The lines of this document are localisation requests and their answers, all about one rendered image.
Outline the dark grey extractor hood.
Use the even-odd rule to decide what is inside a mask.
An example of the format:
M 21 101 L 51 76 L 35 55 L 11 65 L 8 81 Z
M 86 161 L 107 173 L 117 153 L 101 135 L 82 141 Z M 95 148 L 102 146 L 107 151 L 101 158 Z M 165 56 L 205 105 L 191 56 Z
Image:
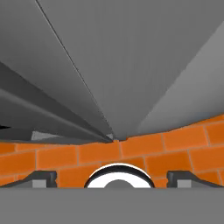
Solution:
M 39 87 L 0 62 L 0 141 L 87 144 L 113 137 L 79 77 Z

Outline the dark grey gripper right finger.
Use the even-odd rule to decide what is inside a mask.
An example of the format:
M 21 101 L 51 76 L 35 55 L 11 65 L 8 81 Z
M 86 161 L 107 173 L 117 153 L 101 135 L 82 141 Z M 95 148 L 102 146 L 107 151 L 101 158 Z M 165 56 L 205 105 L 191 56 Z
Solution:
M 168 188 L 196 188 L 213 187 L 221 188 L 221 185 L 198 178 L 190 171 L 168 171 L 166 174 Z

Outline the grey cupboard door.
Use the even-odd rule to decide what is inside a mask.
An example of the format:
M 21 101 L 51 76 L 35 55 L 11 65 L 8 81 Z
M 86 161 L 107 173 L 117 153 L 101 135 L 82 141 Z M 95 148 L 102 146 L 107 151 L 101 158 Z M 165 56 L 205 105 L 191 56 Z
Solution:
M 0 0 L 0 61 L 104 136 L 111 133 L 36 0 Z
M 224 0 L 38 0 L 114 135 L 137 128 L 224 22 Z

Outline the pale grey cupboard panel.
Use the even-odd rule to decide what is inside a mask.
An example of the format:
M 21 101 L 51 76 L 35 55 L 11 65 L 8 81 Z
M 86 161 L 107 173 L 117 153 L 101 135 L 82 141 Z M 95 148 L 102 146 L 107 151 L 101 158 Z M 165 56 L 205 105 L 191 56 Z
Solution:
M 139 135 L 175 130 L 224 113 L 224 22 L 137 128 Z

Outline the round white and black object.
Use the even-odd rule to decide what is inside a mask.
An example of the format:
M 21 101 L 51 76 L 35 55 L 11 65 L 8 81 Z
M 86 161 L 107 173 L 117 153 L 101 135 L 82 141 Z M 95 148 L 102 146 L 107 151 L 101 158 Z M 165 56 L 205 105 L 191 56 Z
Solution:
M 132 164 L 112 163 L 95 170 L 87 179 L 85 188 L 154 188 L 151 177 Z

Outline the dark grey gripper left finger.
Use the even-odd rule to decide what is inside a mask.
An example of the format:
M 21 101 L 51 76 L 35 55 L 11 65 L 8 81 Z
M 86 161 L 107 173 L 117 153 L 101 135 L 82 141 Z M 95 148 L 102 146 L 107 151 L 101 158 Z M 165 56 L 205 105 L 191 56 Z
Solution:
M 33 171 L 27 177 L 1 185 L 1 188 L 55 188 L 57 172 L 56 171 Z

